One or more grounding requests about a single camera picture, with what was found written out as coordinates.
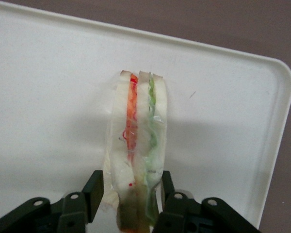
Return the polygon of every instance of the plastic wrap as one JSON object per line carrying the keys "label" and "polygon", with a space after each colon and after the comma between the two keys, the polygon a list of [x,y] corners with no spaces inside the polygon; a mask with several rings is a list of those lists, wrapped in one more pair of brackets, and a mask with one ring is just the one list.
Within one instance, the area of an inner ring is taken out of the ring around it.
{"label": "plastic wrap", "polygon": [[149,232],[157,220],[155,188],[164,165],[166,110],[162,77],[121,72],[107,132],[103,201],[117,208],[123,232]]}

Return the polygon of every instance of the white tray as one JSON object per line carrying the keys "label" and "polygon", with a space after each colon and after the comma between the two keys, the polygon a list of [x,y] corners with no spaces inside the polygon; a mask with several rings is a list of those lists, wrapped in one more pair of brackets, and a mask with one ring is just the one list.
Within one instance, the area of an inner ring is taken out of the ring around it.
{"label": "white tray", "polygon": [[[258,226],[291,102],[281,61],[0,2],[0,217],[102,168],[121,70],[167,84],[165,169]],[[117,232],[99,210],[89,232]]]}

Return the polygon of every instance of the plastic tray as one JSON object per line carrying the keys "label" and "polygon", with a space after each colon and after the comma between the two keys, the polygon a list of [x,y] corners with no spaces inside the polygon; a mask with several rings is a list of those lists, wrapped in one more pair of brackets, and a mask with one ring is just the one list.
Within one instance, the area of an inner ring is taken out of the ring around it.
{"label": "plastic tray", "polygon": [[[0,2],[0,217],[81,190],[102,168],[121,70],[167,84],[165,169],[197,201],[263,212],[291,102],[281,61]],[[89,232],[117,232],[101,208]]]}

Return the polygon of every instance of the bolt hole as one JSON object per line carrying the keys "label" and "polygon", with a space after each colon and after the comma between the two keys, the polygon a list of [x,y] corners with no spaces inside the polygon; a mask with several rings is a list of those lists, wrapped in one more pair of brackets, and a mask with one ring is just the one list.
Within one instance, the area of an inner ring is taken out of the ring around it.
{"label": "bolt hole", "polygon": [[171,227],[171,222],[170,221],[165,222],[165,227]]}
{"label": "bolt hole", "polygon": [[74,221],[70,221],[67,223],[68,227],[73,227],[76,223]]}
{"label": "bolt hole", "polygon": [[42,200],[36,200],[36,201],[33,203],[33,205],[34,205],[34,206],[38,206],[38,205],[41,205],[42,203],[43,203]]}
{"label": "bolt hole", "polygon": [[186,229],[190,232],[196,232],[197,231],[197,227],[194,223],[190,222],[188,223],[188,225],[186,225]]}
{"label": "bolt hole", "polygon": [[182,199],[182,198],[183,198],[183,195],[182,195],[181,193],[176,193],[176,194],[174,195],[174,197],[175,197],[176,199]]}
{"label": "bolt hole", "polygon": [[77,199],[78,197],[79,197],[78,194],[72,194],[72,195],[70,196],[71,199]]}
{"label": "bolt hole", "polygon": [[212,205],[212,206],[216,206],[218,203],[215,201],[215,200],[213,200],[213,199],[209,199],[208,201],[207,201],[207,203],[209,204],[209,205]]}

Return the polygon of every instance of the green filling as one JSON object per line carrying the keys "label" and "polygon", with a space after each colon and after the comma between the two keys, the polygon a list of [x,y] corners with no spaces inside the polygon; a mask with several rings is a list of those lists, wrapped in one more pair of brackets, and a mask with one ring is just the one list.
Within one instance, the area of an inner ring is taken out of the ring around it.
{"label": "green filling", "polygon": [[155,103],[156,96],[154,93],[154,80],[152,74],[150,74],[149,81],[149,128],[151,132],[150,139],[150,152],[148,157],[145,160],[145,169],[146,169],[146,184],[147,184],[147,201],[146,201],[146,215],[149,219],[149,222],[152,226],[155,225],[156,220],[159,215],[157,200],[155,195],[155,186],[158,182],[155,178],[156,176],[156,164],[158,158],[158,138],[157,138],[157,130],[155,127]]}

